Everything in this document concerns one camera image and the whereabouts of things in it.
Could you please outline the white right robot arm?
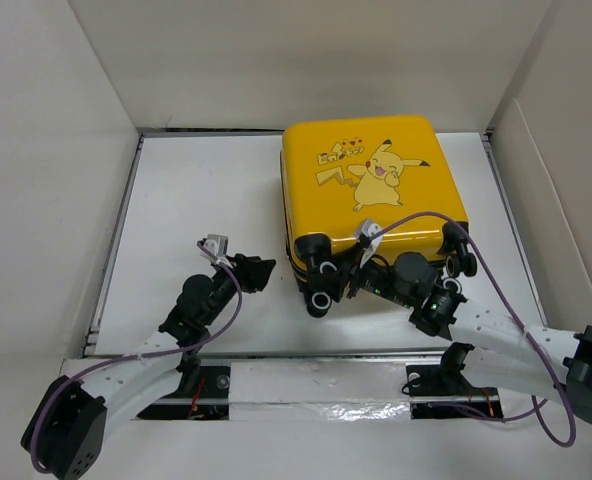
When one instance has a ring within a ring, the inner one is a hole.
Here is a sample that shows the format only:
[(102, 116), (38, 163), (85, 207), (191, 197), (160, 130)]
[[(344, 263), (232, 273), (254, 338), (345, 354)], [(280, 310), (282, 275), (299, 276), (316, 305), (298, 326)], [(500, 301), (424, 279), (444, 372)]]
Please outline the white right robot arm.
[(581, 332), (517, 324), (462, 293), (418, 252), (403, 253), (393, 264), (366, 260), (362, 252), (334, 259), (347, 295), (363, 289), (412, 310), (410, 322), (430, 337), (451, 345), (438, 368), (438, 381), (450, 393), (472, 385), (514, 390), (569, 406), (592, 425), (592, 326)]

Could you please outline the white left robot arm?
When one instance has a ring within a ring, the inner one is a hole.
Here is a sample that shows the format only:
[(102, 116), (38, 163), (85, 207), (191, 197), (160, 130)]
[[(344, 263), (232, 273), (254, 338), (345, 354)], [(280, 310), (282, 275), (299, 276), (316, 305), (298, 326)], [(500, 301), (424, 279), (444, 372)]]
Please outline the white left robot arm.
[(209, 260), (213, 276), (187, 278), (165, 321), (136, 352), (54, 380), (20, 444), (34, 469), (57, 479), (79, 479), (98, 459), (105, 438), (154, 401), (198, 387), (200, 349), (215, 340), (209, 326), (229, 302), (262, 291), (273, 259), (236, 254)]

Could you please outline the yellow hard-shell suitcase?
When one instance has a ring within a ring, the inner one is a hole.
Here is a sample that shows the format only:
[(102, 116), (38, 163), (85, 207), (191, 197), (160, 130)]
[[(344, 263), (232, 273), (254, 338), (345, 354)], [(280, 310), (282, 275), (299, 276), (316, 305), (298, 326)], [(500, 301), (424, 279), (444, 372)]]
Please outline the yellow hard-shell suitcase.
[(310, 121), (288, 127), (280, 152), (286, 251), (308, 313), (333, 300), (333, 255), (360, 249), (372, 219), (382, 240), (370, 259), (391, 265), (418, 252), (444, 275), (473, 277), (469, 220), (431, 123), (399, 115)]

